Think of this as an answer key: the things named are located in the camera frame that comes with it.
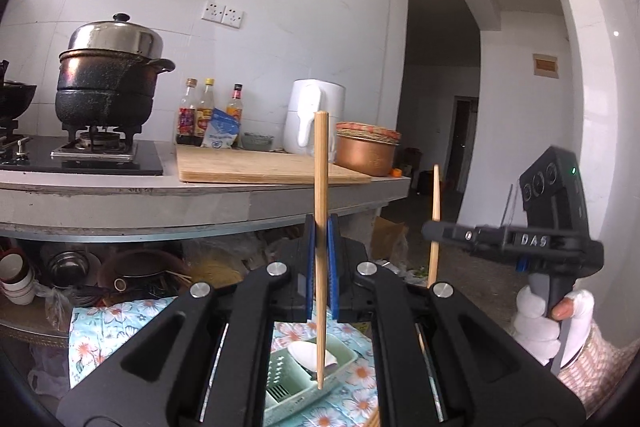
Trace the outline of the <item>right gloved hand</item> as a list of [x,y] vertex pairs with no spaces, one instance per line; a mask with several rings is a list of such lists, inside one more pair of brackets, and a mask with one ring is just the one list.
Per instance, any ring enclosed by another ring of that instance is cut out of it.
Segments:
[[548,317],[544,299],[526,285],[516,296],[511,336],[540,364],[547,365],[560,352],[561,323],[567,321],[570,329],[561,362],[565,367],[582,351],[588,340],[593,310],[593,295],[579,289],[568,293]]

